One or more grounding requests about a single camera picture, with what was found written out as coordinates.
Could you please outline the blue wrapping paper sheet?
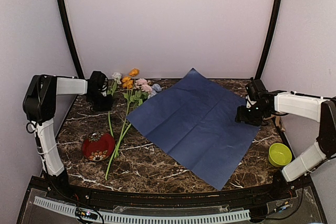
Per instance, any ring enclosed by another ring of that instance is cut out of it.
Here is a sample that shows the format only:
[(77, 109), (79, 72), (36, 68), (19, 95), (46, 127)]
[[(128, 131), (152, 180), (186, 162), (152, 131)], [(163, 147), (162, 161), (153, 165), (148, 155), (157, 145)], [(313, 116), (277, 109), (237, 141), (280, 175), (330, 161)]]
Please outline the blue wrapping paper sheet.
[(237, 108), (244, 104), (244, 98), (192, 69), (127, 119), (164, 153), (220, 190), (259, 131), (235, 121)]

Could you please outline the pink and blue fake flower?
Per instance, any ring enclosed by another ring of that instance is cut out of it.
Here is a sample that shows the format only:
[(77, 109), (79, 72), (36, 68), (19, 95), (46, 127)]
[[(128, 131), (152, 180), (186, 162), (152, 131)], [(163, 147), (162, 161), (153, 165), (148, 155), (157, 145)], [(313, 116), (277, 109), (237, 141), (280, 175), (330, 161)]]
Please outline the pink and blue fake flower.
[(152, 81), (149, 81), (143, 78), (137, 79), (135, 77), (135, 87), (133, 90), (133, 95), (131, 97), (132, 103), (130, 105), (130, 112), (136, 109), (137, 107), (139, 107), (140, 105), (142, 105), (147, 99), (157, 95), (161, 91), (162, 91), (162, 87), (158, 83), (153, 83)]

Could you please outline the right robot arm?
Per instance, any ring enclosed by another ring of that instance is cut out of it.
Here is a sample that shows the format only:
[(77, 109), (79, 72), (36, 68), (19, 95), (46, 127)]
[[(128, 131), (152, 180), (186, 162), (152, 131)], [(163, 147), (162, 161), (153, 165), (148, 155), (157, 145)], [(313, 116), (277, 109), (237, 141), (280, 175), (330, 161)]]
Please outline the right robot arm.
[(315, 142), (281, 169), (281, 178), (268, 188), (273, 200), (288, 191), (287, 182), (312, 173), (321, 164), (335, 158), (335, 98), (299, 93), (296, 91), (269, 91), (260, 79), (245, 86), (244, 105), (237, 108), (235, 121), (261, 126), (266, 120), (286, 115), (314, 121), (319, 126)]

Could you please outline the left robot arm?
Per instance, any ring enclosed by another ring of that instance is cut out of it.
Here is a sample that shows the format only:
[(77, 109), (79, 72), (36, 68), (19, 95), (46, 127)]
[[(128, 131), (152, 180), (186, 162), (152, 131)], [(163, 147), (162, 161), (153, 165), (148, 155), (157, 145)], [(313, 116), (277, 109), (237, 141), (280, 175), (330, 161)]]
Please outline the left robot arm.
[(35, 137), (43, 170), (48, 175), (59, 177), (65, 173), (54, 134), (57, 97), (85, 95), (94, 111), (109, 111), (112, 95), (107, 89), (108, 78), (101, 71), (94, 71), (88, 80), (46, 74), (33, 76), (23, 100), (28, 120), (26, 130)]

